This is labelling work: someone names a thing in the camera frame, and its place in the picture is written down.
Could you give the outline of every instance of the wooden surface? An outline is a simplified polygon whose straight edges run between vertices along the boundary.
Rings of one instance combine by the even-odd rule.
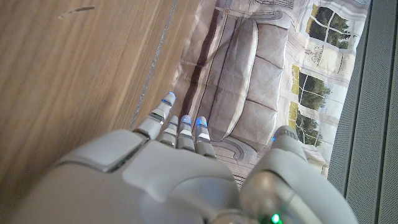
[[[173,3],[0,0],[0,220],[65,153],[129,128]],[[197,3],[178,1],[137,121],[169,91]]]

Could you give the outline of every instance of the sofa cushion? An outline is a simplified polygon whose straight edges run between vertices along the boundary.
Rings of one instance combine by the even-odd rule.
[[[242,116],[231,137],[234,137],[257,152],[261,151],[274,133],[276,112],[256,102],[246,101]]]
[[[283,69],[256,57],[251,73],[248,100],[277,111],[282,72]]]
[[[217,48],[217,52],[214,55],[214,59],[211,63],[210,72],[207,79],[206,89],[201,99],[198,114],[209,118],[211,113],[211,108],[213,107],[213,102],[218,88],[218,83],[220,81],[221,72],[223,71],[225,57],[228,52],[229,44],[232,41],[232,36],[235,31],[235,25],[237,19],[227,18],[225,22],[225,27],[223,35],[220,40],[220,45]]]
[[[257,56],[278,68],[284,67],[287,29],[269,24],[258,24],[259,43]]]

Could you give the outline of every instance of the paper sheet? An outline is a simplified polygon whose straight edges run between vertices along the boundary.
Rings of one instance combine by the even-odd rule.
[[[202,0],[175,73],[180,117],[204,116],[215,146],[246,154],[219,155],[227,165],[255,164],[289,125],[327,176],[368,4]]]

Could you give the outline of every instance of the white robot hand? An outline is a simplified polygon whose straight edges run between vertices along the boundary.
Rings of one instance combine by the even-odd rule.
[[[204,117],[172,117],[168,93],[133,131],[116,130],[62,157],[11,223],[356,223],[338,191],[283,126],[239,192],[216,160]]]

